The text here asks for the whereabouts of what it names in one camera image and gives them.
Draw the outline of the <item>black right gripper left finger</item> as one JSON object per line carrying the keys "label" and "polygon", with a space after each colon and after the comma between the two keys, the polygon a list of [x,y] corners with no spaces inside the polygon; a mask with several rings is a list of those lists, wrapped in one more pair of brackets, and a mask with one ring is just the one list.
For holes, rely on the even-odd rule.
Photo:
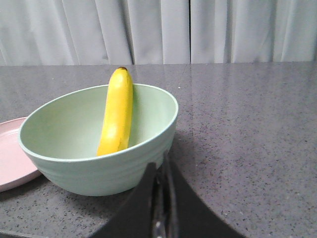
{"label": "black right gripper left finger", "polygon": [[152,232],[152,196],[156,164],[149,163],[127,201],[93,238],[149,238]]}

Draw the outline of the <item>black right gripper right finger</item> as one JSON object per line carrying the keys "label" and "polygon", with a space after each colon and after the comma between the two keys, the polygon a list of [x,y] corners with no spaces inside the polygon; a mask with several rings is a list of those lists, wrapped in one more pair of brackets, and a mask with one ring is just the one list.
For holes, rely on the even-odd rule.
{"label": "black right gripper right finger", "polygon": [[212,212],[187,183],[167,152],[159,180],[158,234],[163,238],[242,238]]}

